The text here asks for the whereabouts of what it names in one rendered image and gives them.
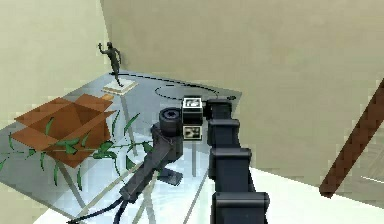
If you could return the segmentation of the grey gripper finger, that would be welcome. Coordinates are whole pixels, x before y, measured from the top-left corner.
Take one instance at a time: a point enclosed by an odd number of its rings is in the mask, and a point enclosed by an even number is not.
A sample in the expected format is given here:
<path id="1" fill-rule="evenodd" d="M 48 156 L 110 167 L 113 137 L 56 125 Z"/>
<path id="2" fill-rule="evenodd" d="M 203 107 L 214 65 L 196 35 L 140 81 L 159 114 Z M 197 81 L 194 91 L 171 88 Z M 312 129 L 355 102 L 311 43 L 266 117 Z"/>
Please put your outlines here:
<path id="1" fill-rule="evenodd" d="M 119 197 L 117 200 L 115 200 L 112 204 L 110 204 L 109 206 L 101 209 L 101 210 L 98 210 L 96 212 L 93 212 L 91 214 L 87 214 L 87 215 L 84 215 L 84 216 L 81 216 L 81 217 L 78 217 L 78 218 L 75 218 L 75 219 L 72 219 L 72 220 L 69 220 L 67 221 L 66 223 L 67 224 L 78 224 L 80 221 L 83 221 L 83 220 L 86 220 L 86 219 L 89 219 L 89 218 L 93 218 L 93 217 L 96 217 L 98 215 L 101 215 L 105 212 L 108 212 L 114 208 L 116 208 L 118 205 L 120 205 L 122 202 L 124 201 L 124 198 L 121 196 Z"/>

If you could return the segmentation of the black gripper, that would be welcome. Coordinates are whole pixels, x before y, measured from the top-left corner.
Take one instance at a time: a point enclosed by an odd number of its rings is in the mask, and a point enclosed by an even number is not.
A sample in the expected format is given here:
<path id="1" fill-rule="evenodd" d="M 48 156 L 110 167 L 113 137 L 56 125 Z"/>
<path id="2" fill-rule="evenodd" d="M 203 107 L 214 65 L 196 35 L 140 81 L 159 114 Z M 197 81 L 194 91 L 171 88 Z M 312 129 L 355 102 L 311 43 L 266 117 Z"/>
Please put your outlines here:
<path id="1" fill-rule="evenodd" d="M 150 131 L 154 150 L 147 153 L 143 163 L 134 175 L 119 191 L 124 200 L 117 200 L 119 205 L 113 224 L 120 224 L 121 217 L 129 203 L 135 203 L 144 188 L 151 181 L 155 171 L 167 168 L 169 163 L 177 161 L 183 155 L 183 137 L 181 134 L 181 109 L 168 107 L 159 112 L 159 121 Z"/>

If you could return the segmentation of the green leafy plant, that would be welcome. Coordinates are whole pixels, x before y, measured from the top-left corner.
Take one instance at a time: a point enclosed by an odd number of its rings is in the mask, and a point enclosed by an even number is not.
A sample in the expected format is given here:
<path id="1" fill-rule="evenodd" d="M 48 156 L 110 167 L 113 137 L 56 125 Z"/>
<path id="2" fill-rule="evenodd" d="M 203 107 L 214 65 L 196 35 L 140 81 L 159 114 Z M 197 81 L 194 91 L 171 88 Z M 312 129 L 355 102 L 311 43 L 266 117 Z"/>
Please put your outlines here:
<path id="1" fill-rule="evenodd" d="M 39 153 L 40 154 L 40 167 L 44 171 L 45 170 L 44 158 L 45 158 L 45 155 L 48 154 L 48 152 L 50 152 L 50 153 L 64 152 L 64 155 L 67 155 L 67 156 L 72 155 L 72 157 L 76 156 L 76 155 L 80 155 L 80 152 L 87 152 L 87 153 L 90 153 L 90 155 L 86 156 L 85 158 L 90 157 L 90 158 L 93 158 L 94 160 L 112 159 L 114 161 L 116 173 L 119 176 L 121 176 L 119 168 L 117 168 L 117 154 L 115 152 L 112 152 L 110 149 L 128 147 L 128 149 L 127 149 L 127 153 L 128 153 L 131 150 L 133 151 L 133 148 L 135 146 L 141 145 L 143 147 L 143 150 L 145 153 L 149 153 L 149 152 L 152 152 L 154 150 L 154 148 L 149 144 L 152 141 L 143 141 L 143 142 L 131 141 L 131 143 L 126 144 L 126 145 L 115 145 L 115 143 L 113 141 L 106 140 L 106 141 L 100 143 L 97 147 L 96 146 L 95 147 L 86 146 L 86 143 L 87 143 L 89 136 L 90 136 L 90 132 L 91 131 L 88 131 L 84 135 L 83 138 L 77 137 L 74 139 L 60 140 L 60 141 L 55 142 L 54 144 L 49 144 L 49 146 L 57 146 L 59 149 L 55 149 L 55 150 L 51 150 L 51 151 L 49 151 L 49 150 L 38 151 L 35 148 L 29 148 L 27 151 L 28 155 L 26 156 L 25 159 L 31 157 L 32 155 L 34 155 L 36 153 Z M 13 151 L 1 152 L 0 155 L 8 155 L 9 156 L 9 155 L 16 154 L 16 153 L 18 153 L 18 154 L 26 153 L 24 151 L 15 150 L 15 148 L 13 146 L 12 139 L 15 139 L 15 137 L 12 137 L 12 133 L 9 133 L 8 143 L 9 143 L 9 147 Z M 8 158 L 10 158 L 10 157 L 7 157 L 3 161 L 0 162 L 0 171 L 2 170 L 4 163 Z M 131 159 L 129 159 L 128 156 L 126 156 L 126 169 L 130 170 L 135 165 L 136 165 L 136 163 L 134 163 Z M 58 183 L 57 182 L 58 181 L 58 166 L 59 165 L 55 165 L 54 172 L 53 172 L 54 184 L 56 186 Z M 81 191 L 82 190 L 81 165 L 75 165 L 75 168 L 77 166 L 78 166 L 78 170 L 77 170 L 76 181 L 77 181 L 77 187 Z"/>

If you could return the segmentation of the brown cardboard carton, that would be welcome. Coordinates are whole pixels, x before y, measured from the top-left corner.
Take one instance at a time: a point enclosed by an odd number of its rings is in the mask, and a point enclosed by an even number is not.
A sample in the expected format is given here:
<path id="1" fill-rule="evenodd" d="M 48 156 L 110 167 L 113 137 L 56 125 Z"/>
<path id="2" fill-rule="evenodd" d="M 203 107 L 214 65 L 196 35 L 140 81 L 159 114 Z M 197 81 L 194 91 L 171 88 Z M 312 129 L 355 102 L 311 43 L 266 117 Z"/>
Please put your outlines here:
<path id="1" fill-rule="evenodd" d="M 88 94 L 74 102 L 59 97 L 16 117 L 25 128 L 11 137 L 76 168 L 110 139 L 106 119 L 115 113 L 107 110 L 111 104 L 111 98 Z"/>

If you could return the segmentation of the glass table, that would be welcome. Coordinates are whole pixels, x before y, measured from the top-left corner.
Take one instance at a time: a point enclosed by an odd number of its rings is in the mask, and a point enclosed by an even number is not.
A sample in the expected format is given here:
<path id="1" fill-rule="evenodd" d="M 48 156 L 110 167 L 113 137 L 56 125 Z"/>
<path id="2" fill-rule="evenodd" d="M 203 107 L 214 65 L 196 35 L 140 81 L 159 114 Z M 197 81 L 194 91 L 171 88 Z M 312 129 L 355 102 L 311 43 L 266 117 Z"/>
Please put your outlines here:
<path id="1" fill-rule="evenodd" d="M 166 78 L 130 72 L 126 76 L 138 85 L 124 95 L 115 97 L 110 106 L 115 114 L 106 119 L 109 130 L 114 133 L 116 145 L 126 145 L 151 139 L 150 127 L 158 121 L 158 113 L 166 107 L 179 107 L 185 95 L 200 95 L 203 99 L 230 98 L 236 105 L 241 98 L 238 91 L 187 84 Z M 8 135 L 23 128 L 13 123 L 0 130 L 0 153 L 13 151 Z M 137 146 L 127 153 L 128 147 L 114 148 L 117 154 L 115 171 L 112 159 L 87 158 L 81 164 L 82 190 L 77 187 L 77 170 L 67 165 L 58 166 L 58 183 L 54 184 L 53 172 L 58 165 L 50 157 L 44 158 L 43 171 L 38 153 L 26 158 L 28 147 L 13 140 L 13 146 L 24 154 L 0 155 L 5 161 L 0 171 L 0 183 L 31 197 L 64 215 L 62 219 L 48 217 L 41 224 L 66 224 L 75 218 L 95 212 L 112 204 L 119 198 L 119 190 L 132 177 L 125 169 L 126 156 L 139 164 L 145 152 Z M 205 141 L 186 142 L 184 155 L 168 168 L 183 174 L 181 183 L 172 186 L 159 180 L 151 184 L 134 204 L 129 204 L 120 224 L 209 224 L 208 217 L 193 218 L 193 207 L 207 179 L 209 147 Z"/>

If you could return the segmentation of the dark figure statue white base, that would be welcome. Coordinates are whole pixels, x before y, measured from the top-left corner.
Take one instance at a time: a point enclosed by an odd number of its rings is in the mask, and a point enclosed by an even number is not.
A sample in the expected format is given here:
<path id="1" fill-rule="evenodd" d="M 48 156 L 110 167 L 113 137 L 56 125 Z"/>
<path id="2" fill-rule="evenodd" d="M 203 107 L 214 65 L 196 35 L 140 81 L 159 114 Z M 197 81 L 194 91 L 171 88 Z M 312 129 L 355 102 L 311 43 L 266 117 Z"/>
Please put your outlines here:
<path id="1" fill-rule="evenodd" d="M 102 49 L 102 44 L 98 44 L 98 49 L 101 54 L 106 55 L 110 60 L 110 66 L 112 71 L 110 75 L 114 77 L 114 80 L 109 84 L 106 84 L 103 87 L 103 90 L 108 93 L 124 95 L 133 88 L 135 88 L 138 83 L 128 79 L 120 79 L 120 64 L 121 64 L 121 53 L 120 51 L 113 46 L 111 42 L 106 43 L 107 48 Z"/>

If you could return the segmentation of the brown wooden beam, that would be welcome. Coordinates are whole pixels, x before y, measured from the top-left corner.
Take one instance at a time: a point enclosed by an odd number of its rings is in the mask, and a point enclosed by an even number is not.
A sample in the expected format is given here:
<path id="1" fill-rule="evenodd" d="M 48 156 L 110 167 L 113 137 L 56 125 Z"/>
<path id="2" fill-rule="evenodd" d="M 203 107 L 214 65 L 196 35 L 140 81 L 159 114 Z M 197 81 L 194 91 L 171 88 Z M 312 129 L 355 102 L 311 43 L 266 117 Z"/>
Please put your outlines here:
<path id="1" fill-rule="evenodd" d="M 324 177 L 319 192 L 331 198 L 384 121 L 384 78 Z"/>

